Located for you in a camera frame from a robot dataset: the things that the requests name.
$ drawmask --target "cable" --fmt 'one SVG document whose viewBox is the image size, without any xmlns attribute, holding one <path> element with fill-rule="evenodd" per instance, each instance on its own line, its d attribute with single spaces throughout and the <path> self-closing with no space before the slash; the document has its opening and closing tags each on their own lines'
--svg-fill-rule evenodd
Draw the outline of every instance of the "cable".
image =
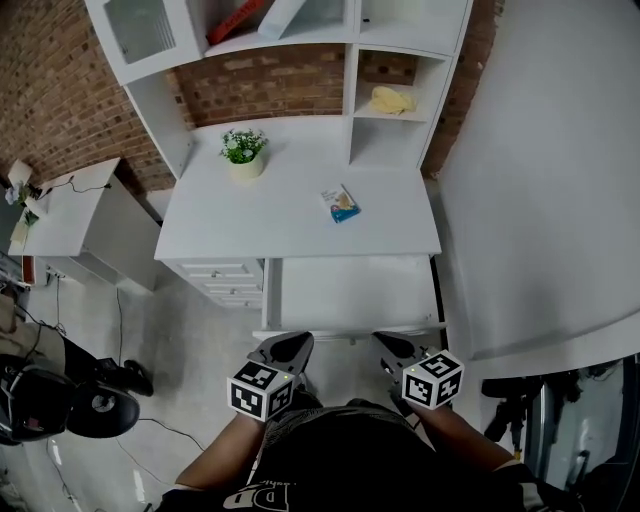
<svg viewBox="0 0 640 512">
<path fill-rule="evenodd" d="M 14 304 L 14 307 L 20 309 L 21 311 L 23 311 L 29 318 L 31 318 L 31 320 L 33 320 L 34 323 L 36 324 L 40 324 L 40 325 L 47 325 L 42 321 L 38 321 L 35 318 L 33 318 L 33 316 L 31 316 L 31 313 L 29 313 L 26 309 L 24 309 L 20 304 L 18 304 L 17 302 Z"/>
<path fill-rule="evenodd" d="M 56 462 L 53 460 L 53 457 L 51 457 L 51 453 L 49 452 L 49 438 L 47 438 L 45 450 L 47 451 L 47 457 L 49 457 L 51 464 L 53 464 L 53 467 L 55 468 L 56 472 L 58 473 L 58 476 L 60 477 L 60 481 L 62 482 L 62 494 L 64 494 L 65 498 L 72 501 L 73 494 L 71 494 L 71 491 L 69 490 L 69 486 L 67 485 L 67 482 L 65 482 L 64 478 L 62 477 L 62 472 L 60 471 L 60 468 L 58 467 Z"/>
<path fill-rule="evenodd" d="M 56 283 L 56 326 L 55 329 L 63 336 L 67 336 L 67 329 L 60 322 L 60 276 L 58 277 L 58 282 Z"/>
<path fill-rule="evenodd" d="M 158 420 L 154 420 L 153 418 L 140 418 L 138 421 L 153 421 L 154 423 L 160 425 L 162 428 L 164 428 L 165 430 L 168 430 L 170 432 L 175 432 L 176 434 L 180 434 L 181 436 L 184 437 L 188 437 L 189 439 L 191 439 L 194 443 L 196 443 L 196 445 L 198 445 L 198 448 L 200 448 L 200 450 L 204 451 L 204 448 L 202 447 L 202 445 L 196 440 L 195 437 L 186 434 L 185 432 L 180 432 L 179 430 L 173 429 L 171 427 L 167 427 L 164 423 L 162 423 L 161 421 Z"/>
<path fill-rule="evenodd" d="M 69 178 L 69 181 L 65 183 L 61 183 L 60 185 L 54 185 L 53 187 L 49 187 L 49 189 L 47 189 L 47 191 L 44 193 L 42 197 L 47 196 L 54 188 L 64 187 L 66 185 L 71 185 L 71 188 L 76 194 L 84 194 L 85 192 L 89 192 L 89 190 L 102 190 L 103 188 L 111 188 L 111 183 L 107 183 L 103 187 L 89 187 L 89 188 L 85 188 L 84 190 L 77 190 L 75 185 L 73 184 L 73 176 L 71 176 Z"/>
<path fill-rule="evenodd" d="M 118 439 L 117 437 L 116 439 L 116 443 L 118 443 L 118 446 L 120 446 L 120 448 L 122 448 L 122 451 L 124 453 L 126 453 L 129 458 L 136 464 L 136 466 L 138 466 L 140 469 L 143 469 L 144 471 L 146 471 L 147 473 L 149 473 L 157 482 L 163 484 L 163 485 L 172 485 L 170 483 L 165 482 L 164 480 L 160 480 L 156 475 L 154 475 L 151 471 L 149 471 L 147 468 L 145 468 L 142 464 L 140 464 L 133 455 L 131 455 L 124 446 L 122 446 L 122 443 L 120 442 L 120 439 Z"/>
<path fill-rule="evenodd" d="M 116 287 L 116 301 L 120 312 L 120 349 L 118 350 L 118 366 L 122 366 L 122 307 L 120 306 L 120 290 Z"/>
</svg>

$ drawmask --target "green leaves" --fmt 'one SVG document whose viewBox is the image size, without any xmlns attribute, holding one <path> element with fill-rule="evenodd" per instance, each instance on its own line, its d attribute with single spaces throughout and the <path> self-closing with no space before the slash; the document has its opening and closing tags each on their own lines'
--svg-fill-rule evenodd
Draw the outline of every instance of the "green leaves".
<svg viewBox="0 0 640 512">
<path fill-rule="evenodd" d="M 224 147 L 220 154 L 234 164 L 246 164 L 251 162 L 264 148 L 269 139 L 262 131 L 253 130 L 235 131 L 233 129 L 222 135 Z"/>
</svg>

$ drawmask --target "person's arm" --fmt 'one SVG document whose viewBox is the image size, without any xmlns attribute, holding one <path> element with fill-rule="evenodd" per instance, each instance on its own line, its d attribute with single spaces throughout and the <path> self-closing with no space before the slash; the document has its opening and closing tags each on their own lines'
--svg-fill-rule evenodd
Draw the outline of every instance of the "person's arm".
<svg viewBox="0 0 640 512">
<path fill-rule="evenodd" d="M 420 418 L 436 451 L 445 451 L 461 463 L 482 471 L 494 471 L 514 460 L 507 450 L 489 441 L 449 407 L 431 411 L 409 405 Z"/>
<path fill-rule="evenodd" d="M 247 483 L 264 438 L 264 423 L 238 414 L 176 484 L 194 489 L 231 489 Z"/>
</svg>

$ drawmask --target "potted plant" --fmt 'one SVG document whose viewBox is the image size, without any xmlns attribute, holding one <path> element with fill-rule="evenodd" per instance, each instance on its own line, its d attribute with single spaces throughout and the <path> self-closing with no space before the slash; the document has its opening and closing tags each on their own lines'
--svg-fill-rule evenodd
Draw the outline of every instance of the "potted plant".
<svg viewBox="0 0 640 512">
<path fill-rule="evenodd" d="M 23 208 L 26 208 L 26 211 L 24 213 L 24 223 L 27 226 L 33 226 L 39 219 L 39 217 L 29 209 L 26 203 L 30 199 L 37 199 L 40 196 L 40 193 L 40 189 L 33 187 L 32 185 L 25 185 L 24 183 L 19 181 L 11 188 L 7 189 L 4 198 L 7 203 L 11 205 L 17 203 Z"/>
<path fill-rule="evenodd" d="M 264 162 L 260 152 L 269 142 L 262 131 L 232 129 L 222 135 L 222 142 L 220 154 L 229 160 L 235 180 L 252 180 L 262 174 Z"/>
</svg>

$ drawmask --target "yellow cloth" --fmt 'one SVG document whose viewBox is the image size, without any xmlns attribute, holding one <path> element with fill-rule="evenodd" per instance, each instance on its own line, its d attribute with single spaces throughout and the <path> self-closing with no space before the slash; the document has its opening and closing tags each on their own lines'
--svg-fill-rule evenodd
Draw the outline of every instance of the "yellow cloth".
<svg viewBox="0 0 640 512">
<path fill-rule="evenodd" d="M 416 100 L 409 94 L 380 85 L 373 88 L 370 105 L 374 110 L 384 114 L 400 115 L 403 112 L 415 112 L 416 110 Z"/>
</svg>

